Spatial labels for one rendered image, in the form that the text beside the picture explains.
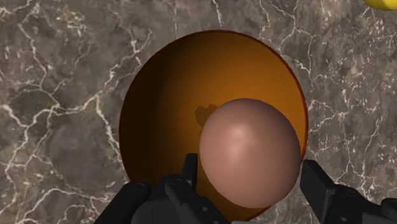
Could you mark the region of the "brown egg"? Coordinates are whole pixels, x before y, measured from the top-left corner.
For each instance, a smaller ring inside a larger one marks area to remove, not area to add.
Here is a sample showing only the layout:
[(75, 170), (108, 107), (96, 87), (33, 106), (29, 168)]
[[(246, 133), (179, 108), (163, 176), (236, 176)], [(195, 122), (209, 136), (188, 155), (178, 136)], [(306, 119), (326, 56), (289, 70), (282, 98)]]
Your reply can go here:
[(246, 208), (279, 202), (300, 172), (294, 128), (280, 111), (259, 100), (236, 99), (217, 108), (204, 125), (199, 148), (213, 187)]

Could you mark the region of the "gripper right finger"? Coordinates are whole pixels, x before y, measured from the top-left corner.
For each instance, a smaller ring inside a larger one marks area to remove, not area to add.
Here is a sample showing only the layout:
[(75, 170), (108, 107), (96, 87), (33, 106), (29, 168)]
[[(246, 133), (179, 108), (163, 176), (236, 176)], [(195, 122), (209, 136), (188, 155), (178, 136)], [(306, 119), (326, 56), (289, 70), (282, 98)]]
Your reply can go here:
[(381, 204), (356, 189), (334, 183), (314, 160), (304, 160), (300, 189), (320, 224), (397, 224), (397, 199)]

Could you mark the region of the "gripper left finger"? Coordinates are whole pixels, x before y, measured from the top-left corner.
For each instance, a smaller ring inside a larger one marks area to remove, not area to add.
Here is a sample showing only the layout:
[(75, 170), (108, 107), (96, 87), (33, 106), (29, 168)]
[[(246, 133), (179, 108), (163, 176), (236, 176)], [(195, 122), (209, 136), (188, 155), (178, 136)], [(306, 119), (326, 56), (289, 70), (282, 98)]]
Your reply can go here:
[(198, 155), (185, 157), (181, 174), (164, 176), (156, 187), (129, 182), (94, 224), (229, 224), (214, 204), (195, 191)]

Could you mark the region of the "yellow round object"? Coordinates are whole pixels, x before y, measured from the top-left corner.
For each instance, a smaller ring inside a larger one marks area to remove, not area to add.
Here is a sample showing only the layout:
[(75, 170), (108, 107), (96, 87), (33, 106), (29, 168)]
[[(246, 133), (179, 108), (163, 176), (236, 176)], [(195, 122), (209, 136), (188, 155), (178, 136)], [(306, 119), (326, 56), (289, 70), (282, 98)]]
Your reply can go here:
[(372, 8), (383, 11), (397, 10), (397, 0), (363, 0), (367, 5)]

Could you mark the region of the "orange bowl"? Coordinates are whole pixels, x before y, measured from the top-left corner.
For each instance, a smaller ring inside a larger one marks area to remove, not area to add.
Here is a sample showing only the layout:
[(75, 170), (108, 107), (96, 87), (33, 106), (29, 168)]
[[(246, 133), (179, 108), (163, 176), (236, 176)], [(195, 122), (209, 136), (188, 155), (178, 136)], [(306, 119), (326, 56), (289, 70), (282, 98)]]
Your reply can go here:
[(119, 137), (128, 177), (149, 184), (151, 194), (129, 224), (180, 224), (165, 184), (184, 178), (185, 157), (199, 152), (210, 114), (240, 98), (266, 102), (294, 128), (299, 147), (267, 169), (285, 177), (285, 168), (305, 155), (308, 114), (293, 70), (275, 50), (238, 32), (201, 31), (169, 43), (143, 65), (125, 96)]

